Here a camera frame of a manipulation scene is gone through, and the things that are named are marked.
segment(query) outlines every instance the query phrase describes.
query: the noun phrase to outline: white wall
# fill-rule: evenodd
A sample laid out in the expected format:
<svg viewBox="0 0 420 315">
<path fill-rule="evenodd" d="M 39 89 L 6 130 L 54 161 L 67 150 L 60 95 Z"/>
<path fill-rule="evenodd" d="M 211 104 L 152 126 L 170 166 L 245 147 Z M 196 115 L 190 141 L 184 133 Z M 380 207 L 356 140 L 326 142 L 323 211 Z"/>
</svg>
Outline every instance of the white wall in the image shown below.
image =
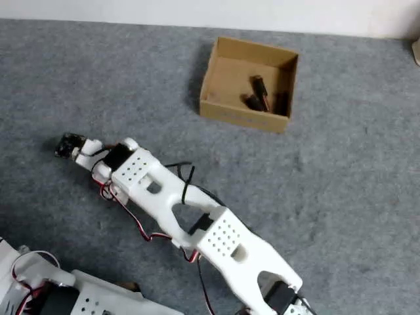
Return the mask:
<svg viewBox="0 0 420 315">
<path fill-rule="evenodd" d="M 420 0 L 0 0 L 0 17 L 420 36 Z"/>
</svg>

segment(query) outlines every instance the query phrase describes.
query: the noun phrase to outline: ventilation hole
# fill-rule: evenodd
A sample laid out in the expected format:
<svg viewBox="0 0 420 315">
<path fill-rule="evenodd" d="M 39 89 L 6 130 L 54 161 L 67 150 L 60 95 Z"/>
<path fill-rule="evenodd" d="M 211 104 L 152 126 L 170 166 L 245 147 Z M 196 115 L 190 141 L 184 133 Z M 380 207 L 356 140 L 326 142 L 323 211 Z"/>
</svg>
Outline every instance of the ventilation hole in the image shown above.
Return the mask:
<svg viewBox="0 0 420 315">
<path fill-rule="evenodd" d="M 149 187 L 147 187 L 147 191 L 152 194 L 157 194 L 162 189 L 162 186 L 160 186 L 157 182 L 152 182 Z"/>
<path fill-rule="evenodd" d="M 235 250 L 232 252 L 231 257 L 238 262 L 244 261 L 247 257 L 245 247 L 239 244 L 237 248 L 235 248 Z"/>
</svg>

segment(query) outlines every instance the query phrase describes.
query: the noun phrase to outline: white robotic arm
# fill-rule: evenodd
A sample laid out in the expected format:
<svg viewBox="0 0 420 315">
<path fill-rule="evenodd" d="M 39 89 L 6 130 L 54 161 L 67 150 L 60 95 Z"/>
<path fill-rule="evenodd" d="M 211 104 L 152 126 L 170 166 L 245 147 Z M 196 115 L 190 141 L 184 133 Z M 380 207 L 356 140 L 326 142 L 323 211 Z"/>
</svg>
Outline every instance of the white robotic arm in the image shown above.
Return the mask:
<svg viewBox="0 0 420 315">
<path fill-rule="evenodd" d="M 283 315 L 295 310 L 301 315 L 310 314 L 297 299 L 302 279 L 269 243 L 252 233 L 229 208 L 201 188 L 184 182 L 133 139 L 126 138 L 108 150 L 98 140 L 65 134 L 56 155 L 72 158 L 90 170 L 120 203 L 135 202 L 157 221 L 175 246 L 204 256 L 222 273 L 251 315 Z M 151 185 L 158 189 L 151 191 Z M 172 211 L 182 202 L 203 211 L 189 232 L 179 226 Z M 261 272 L 268 272 L 276 279 L 275 284 L 282 284 L 276 287 L 277 293 L 290 296 L 280 297 L 284 305 L 272 307 L 276 303 L 269 300 L 276 299 L 276 295 L 263 297 L 257 283 Z"/>
<path fill-rule="evenodd" d="M 0 314 L 21 315 L 26 304 L 31 304 L 32 315 L 182 315 L 145 299 L 140 292 L 78 270 L 69 273 L 59 269 L 36 251 L 21 255 L 2 240 Z"/>
</svg>

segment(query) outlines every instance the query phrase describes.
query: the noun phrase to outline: open cardboard box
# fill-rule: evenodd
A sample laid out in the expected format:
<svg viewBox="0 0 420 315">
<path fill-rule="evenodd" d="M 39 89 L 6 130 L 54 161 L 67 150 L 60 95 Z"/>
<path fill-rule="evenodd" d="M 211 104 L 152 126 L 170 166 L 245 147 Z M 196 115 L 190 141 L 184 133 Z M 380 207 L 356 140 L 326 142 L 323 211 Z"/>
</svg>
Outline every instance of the open cardboard box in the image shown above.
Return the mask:
<svg viewBox="0 0 420 315">
<path fill-rule="evenodd" d="M 200 93 L 200 115 L 276 133 L 291 115 L 298 54 L 283 48 L 227 37 L 217 38 Z M 260 75 L 270 112 L 250 110 L 242 95 L 253 94 L 251 77 Z M 278 95 L 283 102 L 278 102 Z"/>
</svg>

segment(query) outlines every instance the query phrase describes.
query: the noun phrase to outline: gray carpet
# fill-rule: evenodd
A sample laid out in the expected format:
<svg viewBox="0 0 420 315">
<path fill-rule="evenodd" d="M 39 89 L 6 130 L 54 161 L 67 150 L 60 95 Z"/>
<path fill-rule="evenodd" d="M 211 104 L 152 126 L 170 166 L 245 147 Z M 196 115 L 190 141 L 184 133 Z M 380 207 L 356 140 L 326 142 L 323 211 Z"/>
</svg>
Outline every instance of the gray carpet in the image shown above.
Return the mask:
<svg viewBox="0 0 420 315">
<path fill-rule="evenodd" d="M 286 134 L 197 114 L 218 35 L 301 53 Z M 142 241 L 87 172 L 53 156 L 64 131 L 131 136 L 163 163 L 192 160 L 193 181 L 274 245 L 319 314 L 418 314 L 419 82 L 398 40 L 0 20 L 0 235 L 206 314 L 196 266 Z M 196 218 L 181 212 L 183 224 Z M 210 264 L 203 273 L 216 313 L 239 309 Z"/>
</svg>

